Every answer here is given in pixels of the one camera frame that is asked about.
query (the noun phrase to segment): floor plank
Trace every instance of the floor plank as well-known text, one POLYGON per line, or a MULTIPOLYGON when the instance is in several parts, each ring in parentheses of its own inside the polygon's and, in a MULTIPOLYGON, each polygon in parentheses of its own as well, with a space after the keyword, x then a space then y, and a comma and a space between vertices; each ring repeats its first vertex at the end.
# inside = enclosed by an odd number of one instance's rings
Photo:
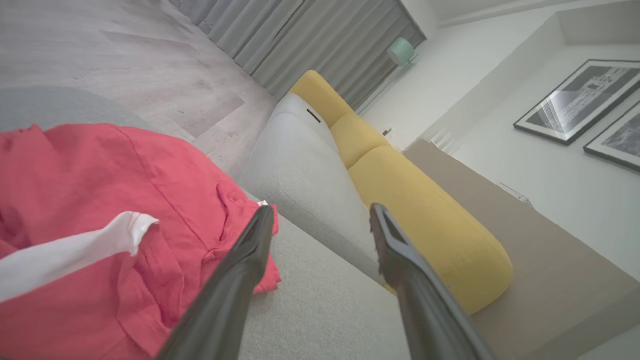
POLYGON ((0 2, 0 87, 114 100, 237 177, 275 99, 167 0, 0 2))

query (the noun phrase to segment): yellow sofa back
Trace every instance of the yellow sofa back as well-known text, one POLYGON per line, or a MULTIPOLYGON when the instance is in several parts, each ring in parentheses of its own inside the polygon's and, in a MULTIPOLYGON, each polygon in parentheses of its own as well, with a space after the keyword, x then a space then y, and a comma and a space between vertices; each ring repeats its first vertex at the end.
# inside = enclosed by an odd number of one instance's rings
POLYGON ((379 202, 389 209, 469 314, 504 293, 513 267, 482 224, 391 147, 317 72, 305 73, 290 91, 329 125, 364 204, 379 202))

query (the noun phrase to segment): curtain fold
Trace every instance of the curtain fold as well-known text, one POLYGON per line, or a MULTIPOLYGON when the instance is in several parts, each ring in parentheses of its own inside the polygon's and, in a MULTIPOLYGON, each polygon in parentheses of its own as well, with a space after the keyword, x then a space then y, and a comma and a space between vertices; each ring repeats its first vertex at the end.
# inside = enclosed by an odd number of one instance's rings
POLYGON ((398 0, 170 0, 276 98, 315 69, 352 108, 393 71, 398 37, 425 40, 398 0))

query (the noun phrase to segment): red fabric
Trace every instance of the red fabric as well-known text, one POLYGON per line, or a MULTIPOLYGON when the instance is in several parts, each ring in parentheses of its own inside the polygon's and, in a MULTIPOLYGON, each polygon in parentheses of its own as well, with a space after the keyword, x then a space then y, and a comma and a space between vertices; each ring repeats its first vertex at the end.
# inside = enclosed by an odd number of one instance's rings
MULTIPOLYGON (((257 207, 178 138, 108 124, 0 133, 0 258, 100 229, 127 210, 160 219, 136 256, 111 256, 1 303, 0 356, 152 357, 257 207)), ((255 292, 278 281, 269 256, 255 292)))

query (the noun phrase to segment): green lamp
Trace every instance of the green lamp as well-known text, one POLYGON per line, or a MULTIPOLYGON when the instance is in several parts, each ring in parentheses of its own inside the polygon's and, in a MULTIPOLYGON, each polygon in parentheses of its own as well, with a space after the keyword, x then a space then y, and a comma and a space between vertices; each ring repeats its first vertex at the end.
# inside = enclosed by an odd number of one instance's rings
POLYGON ((387 49, 387 54, 400 67, 411 64, 413 57, 413 46, 405 38, 397 38, 387 49))

